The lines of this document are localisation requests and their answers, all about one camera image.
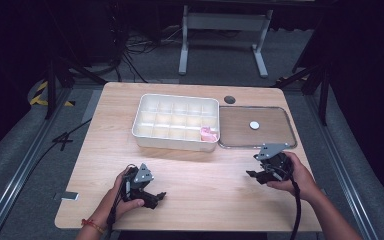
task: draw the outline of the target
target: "white plastic tray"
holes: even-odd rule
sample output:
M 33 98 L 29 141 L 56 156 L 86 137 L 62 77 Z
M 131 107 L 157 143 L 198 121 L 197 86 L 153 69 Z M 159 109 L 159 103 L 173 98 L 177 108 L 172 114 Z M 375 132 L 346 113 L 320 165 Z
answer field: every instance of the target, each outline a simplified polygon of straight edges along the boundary
M 203 141 L 201 129 L 210 127 L 214 138 Z M 145 94 L 132 134 L 141 147 L 211 152 L 220 138 L 219 102 L 211 98 Z

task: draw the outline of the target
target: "bracelet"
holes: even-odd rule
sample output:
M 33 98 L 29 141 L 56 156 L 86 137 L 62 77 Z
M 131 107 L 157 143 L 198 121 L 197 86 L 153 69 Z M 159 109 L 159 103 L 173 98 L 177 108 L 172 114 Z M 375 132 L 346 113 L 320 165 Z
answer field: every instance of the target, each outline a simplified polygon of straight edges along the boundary
M 95 223 L 93 223 L 93 220 L 82 219 L 82 226 L 84 226 L 84 225 L 92 226 L 93 228 L 98 230 L 98 232 L 100 232 L 101 234 L 104 234 L 104 232 L 105 232 L 104 229 L 102 229 L 100 226 L 98 226 Z

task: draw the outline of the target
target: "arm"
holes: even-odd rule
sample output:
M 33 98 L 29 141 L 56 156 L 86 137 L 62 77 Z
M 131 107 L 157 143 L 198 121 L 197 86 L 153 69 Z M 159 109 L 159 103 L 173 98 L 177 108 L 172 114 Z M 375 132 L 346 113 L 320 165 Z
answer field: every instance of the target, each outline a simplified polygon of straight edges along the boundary
M 102 228 L 103 230 L 107 229 L 107 217 L 110 213 L 111 207 L 114 203 L 114 199 L 117 195 L 118 189 L 120 188 L 123 175 L 127 172 L 128 169 L 121 172 L 115 182 L 114 186 L 108 190 L 107 194 L 102 198 L 96 210 L 93 214 L 87 219 L 92 221 L 94 224 Z M 116 221 L 121 218 L 121 216 L 132 209 L 142 207 L 144 201 L 142 199 L 135 199 L 129 202 L 121 201 L 117 206 Z M 95 229 L 93 226 L 84 225 L 80 232 L 78 233 L 76 239 L 78 240 L 88 240 L 88 239 L 100 239 L 101 233 Z
M 298 157 L 290 152 L 285 152 L 285 154 L 293 163 L 293 176 L 301 190 L 301 199 L 307 201 L 314 209 L 326 239 L 361 239 L 332 202 L 320 191 L 310 172 Z M 290 181 L 268 182 L 267 186 L 288 191 L 294 195 L 294 188 Z

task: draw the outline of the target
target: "wooden table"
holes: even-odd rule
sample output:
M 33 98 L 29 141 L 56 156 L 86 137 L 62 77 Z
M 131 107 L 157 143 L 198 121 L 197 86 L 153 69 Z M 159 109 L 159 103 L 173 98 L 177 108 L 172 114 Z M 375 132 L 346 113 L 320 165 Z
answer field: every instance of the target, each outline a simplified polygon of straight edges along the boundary
M 115 223 L 114 229 L 191 231 L 292 231 L 295 199 L 250 178 L 246 170 L 261 171 L 254 149 L 194 152 L 141 148 L 131 129 L 140 97 L 146 93 L 236 98 L 236 106 L 278 106 L 288 113 L 297 147 L 309 168 L 301 140 L 283 92 L 274 88 L 199 85 L 108 83 L 105 85 L 77 159 L 67 191 L 78 200 L 63 200 L 55 218 L 59 228 L 80 228 L 115 177 L 128 164 L 146 163 L 155 179 L 145 188 L 151 194 L 167 192 L 156 209 L 135 209 Z M 310 205 L 302 201 L 299 231 L 321 231 Z

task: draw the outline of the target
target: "dark background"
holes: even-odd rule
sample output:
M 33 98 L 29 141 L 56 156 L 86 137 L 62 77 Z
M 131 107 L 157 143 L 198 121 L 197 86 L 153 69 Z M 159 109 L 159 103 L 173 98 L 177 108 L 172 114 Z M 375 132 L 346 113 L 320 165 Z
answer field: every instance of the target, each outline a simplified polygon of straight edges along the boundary
M 321 15 L 306 10 L 277 11 L 271 27 L 317 26 L 297 66 L 331 57 L 330 84 L 338 104 L 384 185 L 384 0 L 338 1 L 338 6 L 340 10 L 322 22 Z M 114 26 L 109 16 L 116 16 L 120 25 Z M 111 62 L 119 57 L 126 27 L 157 41 L 162 29 L 180 20 L 179 6 L 0 0 L 0 140 L 29 111 L 27 93 L 45 76 L 52 57 L 63 56 L 82 66 Z

